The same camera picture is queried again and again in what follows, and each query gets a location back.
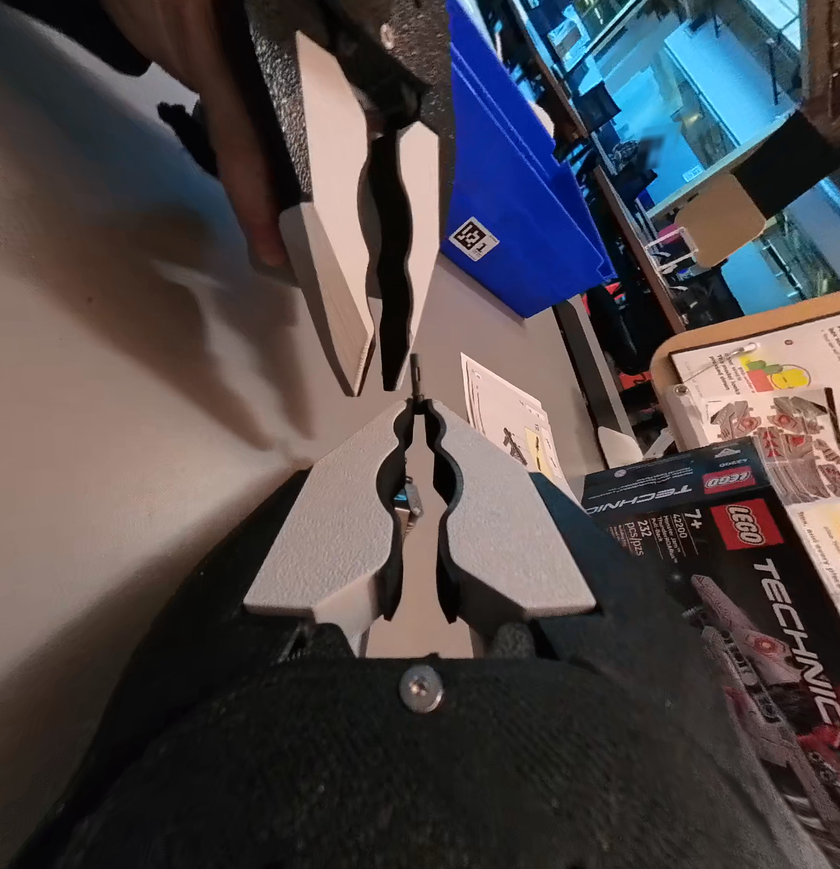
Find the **black toy set box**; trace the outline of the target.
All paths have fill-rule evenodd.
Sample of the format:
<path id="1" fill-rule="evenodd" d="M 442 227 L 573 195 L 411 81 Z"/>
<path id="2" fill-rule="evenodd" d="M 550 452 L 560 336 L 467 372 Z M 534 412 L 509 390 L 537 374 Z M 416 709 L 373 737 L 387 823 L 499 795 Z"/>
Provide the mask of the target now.
<path id="1" fill-rule="evenodd" d="M 667 565 L 776 792 L 840 867 L 840 614 L 752 441 L 590 473 L 581 505 Z"/>

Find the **open instruction booklet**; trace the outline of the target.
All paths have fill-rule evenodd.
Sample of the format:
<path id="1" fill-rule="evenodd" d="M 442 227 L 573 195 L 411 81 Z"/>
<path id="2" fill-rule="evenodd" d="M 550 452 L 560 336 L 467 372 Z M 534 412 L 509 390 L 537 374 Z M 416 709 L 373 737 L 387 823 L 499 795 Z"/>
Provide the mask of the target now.
<path id="1" fill-rule="evenodd" d="M 546 411 L 533 396 L 461 354 L 469 423 L 529 472 L 566 483 Z"/>

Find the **blue plastic bin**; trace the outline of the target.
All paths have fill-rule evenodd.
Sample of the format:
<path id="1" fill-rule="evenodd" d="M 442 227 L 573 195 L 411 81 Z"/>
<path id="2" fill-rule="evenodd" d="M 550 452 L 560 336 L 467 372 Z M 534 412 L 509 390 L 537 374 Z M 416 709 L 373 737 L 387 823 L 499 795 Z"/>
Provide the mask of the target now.
<path id="1" fill-rule="evenodd" d="M 557 168 L 555 127 L 544 108 L 525 96 L 498 58 L 479 13 L 469 2 L 447 1 L 452 44 L 515 143 L 545 167 Z"/>
<path id="2" fill-rule="evenodd" d="M 452 58 L 456 175 L 442 253 L 528 319 L 616 278 L 575 174 L 515 143 L 457 51 Z M 474 216 L 500 240 L 472 263 L 447 240 Z"/>

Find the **black white marker sticker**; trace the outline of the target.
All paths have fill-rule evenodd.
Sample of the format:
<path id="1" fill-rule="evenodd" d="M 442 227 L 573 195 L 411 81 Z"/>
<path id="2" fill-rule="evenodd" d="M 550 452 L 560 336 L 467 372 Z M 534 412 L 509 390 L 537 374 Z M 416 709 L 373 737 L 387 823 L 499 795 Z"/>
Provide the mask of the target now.
<path id="1" fill-rule="evenodd" d="M 498 237 L 474 216 L 456 227 L 447 240 L 472 263 L 478 263 L 500 244 Z"/>

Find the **white yellow printed sheet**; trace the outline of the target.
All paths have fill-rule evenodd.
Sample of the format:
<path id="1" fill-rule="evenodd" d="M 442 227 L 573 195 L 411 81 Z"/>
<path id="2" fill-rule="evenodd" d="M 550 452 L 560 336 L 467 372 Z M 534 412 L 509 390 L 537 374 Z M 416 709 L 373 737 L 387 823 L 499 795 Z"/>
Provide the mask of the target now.
<path id="1" fill-rule="evenodd" d="M 797 504 L 786 511 L 840 613 L 840 501 Z"/>

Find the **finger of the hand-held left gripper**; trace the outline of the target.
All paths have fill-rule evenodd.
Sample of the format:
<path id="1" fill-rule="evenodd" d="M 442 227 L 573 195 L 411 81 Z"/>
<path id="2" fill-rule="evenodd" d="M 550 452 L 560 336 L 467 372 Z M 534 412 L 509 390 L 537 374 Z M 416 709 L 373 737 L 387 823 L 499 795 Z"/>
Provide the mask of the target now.
<path id="1" fill-rule="evenodd" d="M 295 47 L 310 194 L 282 212 L 281 232 L 327 361 L 344 394 L 359 396 L 374 344 L 360 221 L 368 123 L 336 58 L 300 31 Z"/>
<path id="2" fill-rule="evenodd" d="M 380 230 L 375 276 L 382 386 L 395 392 L 403 385 L 440 245 L 436 133 L 414 123 L 378 138 L 369 183 Z"/>

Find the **black brick beam assembly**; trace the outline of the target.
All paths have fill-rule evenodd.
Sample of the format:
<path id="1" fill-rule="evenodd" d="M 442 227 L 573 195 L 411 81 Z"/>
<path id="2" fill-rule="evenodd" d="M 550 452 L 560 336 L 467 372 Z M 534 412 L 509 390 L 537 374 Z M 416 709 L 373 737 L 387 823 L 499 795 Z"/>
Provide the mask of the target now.
<path id="1" fill-rule="evenodd" d="M 411 476 L 405 477 L 403 487 L 393 498 L 392 506 L 404 539 L 424 515 L 421 496 Z"/>

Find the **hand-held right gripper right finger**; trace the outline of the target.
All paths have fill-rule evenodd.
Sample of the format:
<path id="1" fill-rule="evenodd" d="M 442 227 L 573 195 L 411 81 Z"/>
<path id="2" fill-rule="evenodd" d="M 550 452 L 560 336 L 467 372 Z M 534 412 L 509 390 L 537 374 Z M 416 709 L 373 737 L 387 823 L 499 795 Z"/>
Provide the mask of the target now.
<path id="1" fill-rule="evenodd" d="M 534 475 L 441 401 L 420 403 L 434 456 L 436 590 L 447 621 L 485 655 L 504 625 L 588 614 L 596 599 Z"/>

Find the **red grey sticker sheet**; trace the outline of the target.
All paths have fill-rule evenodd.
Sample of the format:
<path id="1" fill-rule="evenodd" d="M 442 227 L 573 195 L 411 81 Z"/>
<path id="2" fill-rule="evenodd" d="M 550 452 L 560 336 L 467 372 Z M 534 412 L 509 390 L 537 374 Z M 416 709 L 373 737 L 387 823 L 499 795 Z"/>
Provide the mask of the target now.
<path id="1" fill-rule="evenodd" d="M 830 387 L 713 398 L 701 413 L 709 440 L 752 440 L 785 506 L 840 502 L 840 423 Z"/>

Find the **grey desk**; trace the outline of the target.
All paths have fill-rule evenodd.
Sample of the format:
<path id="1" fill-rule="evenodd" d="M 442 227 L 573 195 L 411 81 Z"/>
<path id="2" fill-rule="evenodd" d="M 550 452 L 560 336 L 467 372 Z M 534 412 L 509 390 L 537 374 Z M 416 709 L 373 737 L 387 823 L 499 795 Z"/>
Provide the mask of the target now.
<path id="1" fill-rule="evenodd" d="M 192 105 L 0 3 L 0 867 L 56 801 L 151 620 L 295 470 L 398 394 L 343 395 L 257 274 Z"/>

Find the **white printed leaflet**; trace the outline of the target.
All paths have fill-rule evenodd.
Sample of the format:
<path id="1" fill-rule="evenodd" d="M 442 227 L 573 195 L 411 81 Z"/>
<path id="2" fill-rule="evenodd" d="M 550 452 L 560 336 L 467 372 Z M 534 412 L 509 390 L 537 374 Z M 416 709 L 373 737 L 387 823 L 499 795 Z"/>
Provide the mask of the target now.
<path id="1" fill-rule="evenodd" d="M 671 358 L 680 380 L 708 399 L 828 387 L 840 400 L 840 314 Z"/>

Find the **brown tan object black band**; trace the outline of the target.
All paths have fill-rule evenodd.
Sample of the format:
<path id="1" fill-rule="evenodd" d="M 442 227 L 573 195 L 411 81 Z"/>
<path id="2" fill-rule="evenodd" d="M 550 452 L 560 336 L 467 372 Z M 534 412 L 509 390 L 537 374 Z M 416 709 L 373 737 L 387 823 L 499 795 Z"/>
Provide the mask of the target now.
<path id="1" fill-rule="evenodd" d="M 840 169 L 840 1 L 803 2 L 798 102 L 672 202 L 698 262 L 716 266 Z"/>

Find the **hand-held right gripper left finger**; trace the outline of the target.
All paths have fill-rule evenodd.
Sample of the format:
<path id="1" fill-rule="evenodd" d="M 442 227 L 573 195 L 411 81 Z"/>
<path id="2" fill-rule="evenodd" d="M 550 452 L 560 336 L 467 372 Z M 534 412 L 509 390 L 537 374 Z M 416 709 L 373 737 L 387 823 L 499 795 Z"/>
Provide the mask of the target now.
<path id="1" fill-rule="evenodd" d="M 372 624 L 402 597 L 397 502 L 413 429 L 412 401 L 397 401 L 315 463 L 244 597 L 248 612 L 336 625 L 366 653 Z"/>

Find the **tan wooden board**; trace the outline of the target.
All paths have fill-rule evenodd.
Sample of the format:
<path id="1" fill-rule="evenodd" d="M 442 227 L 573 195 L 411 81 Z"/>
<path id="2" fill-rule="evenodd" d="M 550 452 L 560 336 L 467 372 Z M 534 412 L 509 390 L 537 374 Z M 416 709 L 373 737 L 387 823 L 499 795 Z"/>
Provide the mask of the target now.
<path id="1" fill-rule="evenodd" d="M 727 441 L 708 439 L 701 413 L 708 398 L 701 397 L 680 380 L 673 365 L 672 354 L 706 347 L 735 339 L 749 338 L 766 332 L 785 329 L 808 320 L 840 314 L 840 292 L 766 313 L 749 315 L 721 324 L 689 331 L 665 342 L 654 354 L 650 374 L 653 390 L 676 447 L 681 450 L 708 447 Z M 840 400 L 835 397 L 840 423 Z"/>

